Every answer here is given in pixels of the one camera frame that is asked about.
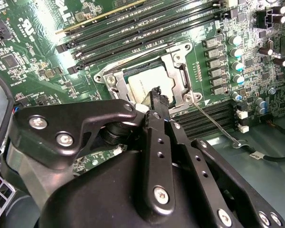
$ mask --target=black ram slot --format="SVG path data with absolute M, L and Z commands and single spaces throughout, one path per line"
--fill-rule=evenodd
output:
M 200 11 L 199 13 L 193 13 L 192 15 L 185 16 L 185 17 L 183 17 L 183 18 L 180 18 L 180 19 L 171 21 L 171 22 L 166 23 L 166 24 L 163 24 L 163 25 L 161 25 L 161 26 L 154 27 L 154 28 L 150 28 L 150 29 L 148 29 L 148 30 L 145 30 L 143 33 L 144 33 L 144 34 L 152 33 L 152 32 L 155 31 L 155 30 L 160 30 L 160 29 L 161 29 L 162 27 L 164 27 L 164 26 L 169 26 L 169 25 L 172 25 L 172 24 L 177 23 L 178 21 L 182 21 L 182 20 L 186 19 L 187 17 L 189 18 L 189 17 L 192 17 L 192 16 L 194 16 L 194 15 L 197 16 L 197 15 L 199 15 L 199 14 L 207 13 L 210 9 L 211 9 L 211 8 L 204 9 L 203 11 Z M 182 24 L 182 25 L 180 25 L 179 27 L 185 28 L 186 26 L 187 26 L 186 24 Z M 174 29 L 177 29 L 177 28 L 171 28 L 171 29 L 166 30 L 166 31 L 164 31 L 164 32 L 155 34 L 154 37 L 160 37 L 160 36 L 162 36 L 162 35 L 165 35 L 165 33 L 167 33 L 167 32 L 169 33 L 169 31 L 172 31 L 172 32 L 170 32 L 170 33 L 173 33 L 173 30 L 174 30 Z M 122 42 L 122 41 L 126 42 L 126 40 L 131 39 L 131 38 L 134 38 L 135 36 L 136 36 L 136 35 L 134 35 L 133 37 L 127 37 L 127 38 L 124 38 L 124 39 L 120 39 L 120 40 L 117 41 L 117 42 Z M 80 59 L 80 58 L 82 58 L 82 57 L 84 57 L 84 56 L 86 56 L 86 55 L 90 55 L 90 54 L 96 52 L 97 49 L 101 49 L 101 48 L 103 48 L 104 46 L 110 45 L 110 44 L 112 44 L 112 43 L 114 43 L 114 42 L 116 42 L 116 41 L 111 41 L 111 42 L 109 42 L 109 41 L 104 41 L 104 42 L 101 42 L 101 43 L 99 43 L 99 44 L 97 44 L 97 45 L 95 45 L 95 46 L 92 46 L 92 47 L 89 47 L 89 48 L 83 48 L 81 51 L 80 51 L 80 50 L 75 51 L 75 52 L 72 53 L 72 55 L 77 56 L 78 54 L 80 54 L 80 55 L 78 56 L 78 59 Z
M 179 14 L 166 17 L 166 18 L 161 19 L 159 21 L 156 20 L 156 21 L 151 22 L 151 23 L 149 23 L 149 24 L 147 24 L 145 26 L 141 26 L 141 27 L 136 28 L 134 30 L 130 30 L 128 32 L 120 34 L 117 37 L 109 38 L 109 39 L 107 39 L 105 41 L 105 43 L 108 45 L 108 44 L 111 44 L 112 42 L 119 41 L 119 40 L 121 40 L 123 38 L 126 38 L 128 36 L 132 36 L 134 34 L 144 32 L 146 29 L 154 28 L 155 26 L 162 25 L 162 24 L 170 22 L 172 20 L 180 19 L 180 18 L 185 17 L 185 16 L 192 16 L 192 15 L 194 15 L 194 13 L 197 13 L 198 11 L 204 10 L 206 8 L 210 8 L 211 6 L 212 6 L 212 3 L 209 2 L 209 3 L 206 3 L 206 4 L 200 5 L 200 6 L 196 7 L 196 8 L 194 8 L 194 9 L 189 9 L 189 10 L 186 10 L 186 11 L 181 12 Z M 180 7 L 183 7 L 183 5 L 174 7 L 173 10 L 177 10 Z M 158 13 L 156 15 L 152 15 L 149 18 L 150 19 L 156 18 L 156 17 L 159 17 L 162 14 L 165 14 L 165 12 L 161 12 L 161 13 Z M 102 30 L 100 34 L 97 33 L 97 32 L 94 32 L 92 34 L 83 35 L 83 36 L 80 36 L 79 38 L 73 39 L 70 42 L 62 44 L 60 46 L 65 46 L 63 49 L 64 50 L 68 50 L 68 49 L 75 48 L 75 47 L 78 47 L 78 46 L 81 46 L 81 45 L 84 45 L 84 44 L 93 44 L 92 48 L 84 50 L 84 52 L 92 51 L 92 50 L 95 50 L 95 49 L 103 46 L 103 43 L 100 43 L 99 45 L 95 45 L 95 43 L 93 43 L 94 39 L 96 39 L 96 38 L 99 39 L 102 36 L 108 36 L 110 34 L 114 34 L 116 32 L 119 32 L 119 31 L 123 30 L 123 29 L 130 28 L 131 26 L 137 25 L 139 23 L 140 23 L 140 21 L 136 21 L 135 23 L 127 24 L 126 26 L 123 26 L 123 27 L 118 27 L 115 30 L 109 29 L 108 32 L 104 32 L 104 30 Z
M 91 57 L 87 60 L 84 60 L 84 61 L 81 61 L 79 63 L 77 63 L 75 66 L 73 67 L 70 67 L 68 68 L 68 72 L 69 74 L 75 74 L 77 73 L 79 70 L 83 70 L 85 69 L 86 67 L 89 67 L 97 62 L 100 62 L 100 61 L 105 61 L 108 57 L 112 57 L 112 55 L 116 55 L 116 54 L 122 54 L 122 53 L 126 53 L 128 52 L 129 50 L 131 50 L 131 48 L 137 48 L 139 47 L 140 45 L 148 45 L 148 44 L 153 44 L 154 42 L 158 41 L 160 44 L 163 44 L 161 43 L 160 41 L 162 39 L 165 39 L 167 36 L 173 34 L 173 33 L 177 33 L 177 32 L 185 32 L 185 31 L 188 31 L 188 30 L 191 30 L 193 28 L 196 28 L 198 26 L 202 26 L 202 25 L 206 25 L 207 23 L 210 23 L 211 21 L 214 21 L 213 20 L 213 17 L 206 17 L 204 18 L 204 21 L 196 21 L 194 24 L 192 24 L 191 26 L 187 25 L 186 28 L 181 28 L 181 29 L 178 29 L 177 31 L 169 31 L 166 32 L 166 33 L 160 33 L 159 35 L 157 36 L 154 36 L 154 37 L 149 37 L 149 39 L 147 40 L 140 40 L 138 42 L 134 42 L 134 43 L 131 43 L 131 44 L 127 44 L 126 46 L 122 46 L 122 47 L 118 47 L 116 49 L 113 49 L 113 50 L 110 50 L 109 52 L 104 52 L 104 53 L 101 53 L 97 56 L 94 56 L 94 57 Z

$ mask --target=screw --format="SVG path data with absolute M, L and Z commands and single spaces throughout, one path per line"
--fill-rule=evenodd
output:
M 155 117 L 156 119 L 160 119 L 160 118 L 161 118 L 161 116 L 160 116 L 158 113 L 153 113 L 153 115 L 154 115 L 154 117 Z
M 155 196 L 156 200 L 160 204 L 167 204 L 168 203 L 169 196 L 168 196 L 168 193 L 165 191 L 165 189 L 163 189 L 161 187 L 156 187 L 153 192 L 154 192 L 154 196 Z
M 270 89 L 268 90 L 268 93 L 269 93 L 270 95 L 276 94 L 276 89 L 275 89 L 275 88 L 270 88 Z
M 93 160 L 92 161 L 92 165 L 97 165 L 98 164 L 98 161 L 97 160 Z
M 219 219 L 222 221 L 222 223 L 224 223 L 226 227 L 231 227 L 232 221 L 226 211 L 224 211 L 223 209 L 219 209 L 218 216 L 219 216 Z
M 111 86 L 115 85 L 116 84 L 116 78 L 114 76 L 109 76 L 107 79 L 106 79 L 107 83 Z
M 267 226 L 270 226 L 270 222 L 263 212 L 260 211 L 258 215 Z
M 125 108 L 126 110 L 130 111 L 130 112 L 134 110 L 134 109 L 132 108 L 132 106 L 129 105 L 129 104 L 124 104 L 124 108 Z
M 200 144 L 201 144 L 204 148 L 207 148 L 207 144 L 205 144 L 204 141 L 200 141 Z
M 272 213 L 272 212 L 270 213 L 270 215 L 271 215 L 272 219 L 275 221 L 275 223 L 278 224 L 281 227 L 282 226 L 282 222 L 281 222 L 281 220 L 279 220 L 277 215 Z
M 174 124 L 174 126 L 175 126 L 177 129 L 180 129 L 180 128 L 181 128 L 181 126 L 180 126 L 177 122 L 174 122 L 173 124 Z
M 56 137 L 56 141 L 58 144 L 62 145 L 62 146 L 70 146 L 73 144 L 73 138 L 68 135 L 68 134 L 59 134 L 57 137 Z
M 28 121 L 28 123 L 31 127 L 38 130 L 46 128 L 48 124 L 45 119 L 42 119 L 40 117 L 33 117 Z

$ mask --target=black plastic mechanism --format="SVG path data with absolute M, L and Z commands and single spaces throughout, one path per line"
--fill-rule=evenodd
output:
M 170 119 L 168 98 L 159 88 L 145 103 L 151 108 L 145 115 L 123 100 L 16 113 L 8 145 L 52 169 L 71 165 L 86 147 L 123 142 L 132 149 L 54 191 L 42 209 L 39 227 L 279 228 L 276 218 L 285 227 L 278 212 L 206 141 L 187 138 L 184 128 Z M 68 110 L 72 114 L 63 116 Z M 48 126 L 32 128 L 28 120 L 34 116 L 46 119 Z M 74 140 L 70 149 L 57 144 L 55 136 L 62 129 Z

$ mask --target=green circuit board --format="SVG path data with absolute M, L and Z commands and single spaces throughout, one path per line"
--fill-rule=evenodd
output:
M 285 66 L 273 62 L 275 58 L 285 58 L 280 54 L 285 23 L 272 24 L 269 29 L 258 25 L 259 11 L 285 6 L 284 0 L 136 3 L 0 0 L 0 76 L 10 86 L 18 104 L 56 105 L 112 99 L 106 84 L 94 78 L 108 64 L 162 45 L 189 42 L 192 49 L 186 55 L 186 66 L 192 91 L 202 94 L 201 107 L 228 101 L 237 92 L 248 104 L 250 125 L 259 123 L 260 113 L 255 104 L 259 97 L 268 104 L 266 112 L 276 117 L 285 115 Z M 111 13 L 106 17 L 93 20 L 108 12 Z M 85 21 L 90 23 L 58 34 Z M 230 43 L 232 36 L 241 37 L 238 46 Z M 269 46 L 274 51 L 271 56 L 259 53 L 261 47 Z M 230 55 L 234 48 L 243 51 L 241 57 Z M 216 53 L 209 57 L 210 49 Z M 222 80 L 217 86 L 209 76 L 209 61 L 213 58 L 219 58 L 222 67 L 219 75 Z M 241 71 L 232 68 L 236 61 L 244 65 Z M 236 76 L 244 77 L 245 82 L 234 82 Z M 190 105 L 173 116 L 193 110 Z

